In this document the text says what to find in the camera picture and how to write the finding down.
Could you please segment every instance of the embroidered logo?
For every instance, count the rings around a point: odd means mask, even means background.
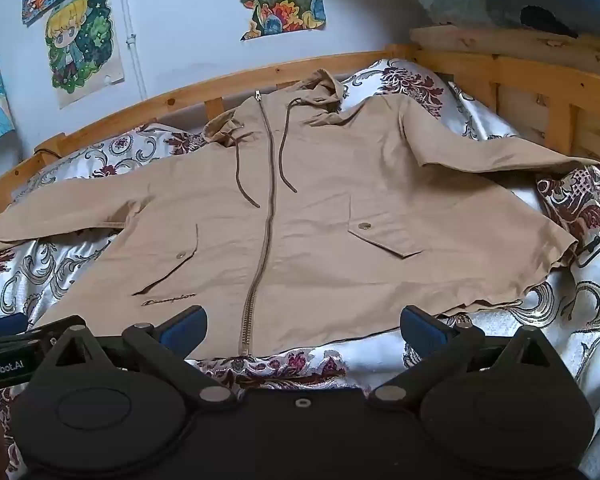
[[[179,296],[177,298],[170,298],[168,300],[149,300],[149,301],[145,301],[142,304],[142,306],[155,305],[155,304],[159,304],[159,303],[173,303],[174,301],[186,300],[187,298],[193,298],[194,296],[195,296],[195,294],[183,294],[182,296]]]

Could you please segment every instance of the black cable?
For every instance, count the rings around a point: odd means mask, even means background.
[[[58,160],[62,158],[56,152],[52,152],[51,150],[48,150],[46,148],[38,148],[35,152],[33,152],[34,155],[37,155],[39,153],[48,153],[49,155],[53,155],[54,157],[56,157]]]

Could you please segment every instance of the zipper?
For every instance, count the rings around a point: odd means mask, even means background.
[[[244,308],[242,310],[242,325],[240,327],[240,355],[249,356],[251,355],[251,334],[253,332],[253,313],[255,310],[256,294],[258,292],[258,286],[262,281],[264,270],[267,267],[269,261],[269,255],[271,252],[271,237],[273,234],[273,217],[276,214],[276,166],[275,166],[275,146],[273,132],[269,124],[269,118],[262,105],[262,95],[260,91],[256,90],[256,101],[260,105],[260,111],[262,113],[262,119],[267,130],[267,137],[269,139],[269,211],[267,213],[267,221],[265,223],[264,240],[262,241],[262,250],[260,252],[260,261],[258,262],[258,268],[249,287],[247,298],[244,301]]]

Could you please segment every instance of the blonde cartoon character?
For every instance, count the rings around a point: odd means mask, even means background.
[[[46,36],[61,50],[61,55],[51,61],[54,79],[59,84],[77,77],[84,64],[84,54],[75,44],[75,38],[91,11],[88,1],[66,0],[54,9],[46,24]]]

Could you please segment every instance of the pocket flap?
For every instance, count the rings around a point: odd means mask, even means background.
[[[361,240],[407,258],[424,250],[421,241],[413,239],[409,225],[408,209],[400,202],[400,197],[352,195],[349,232]]]
[[[198,225],[196,224],[196,237],[189,245],[180,245],[177,248],[170,249],[165,247],[163,250],[151,251],[145,254],[138,254],[146,261],[147,268],[134,279],[133,296],[147,294],[155,285],[166,280],[176,270],[188,262],[198,250]]]

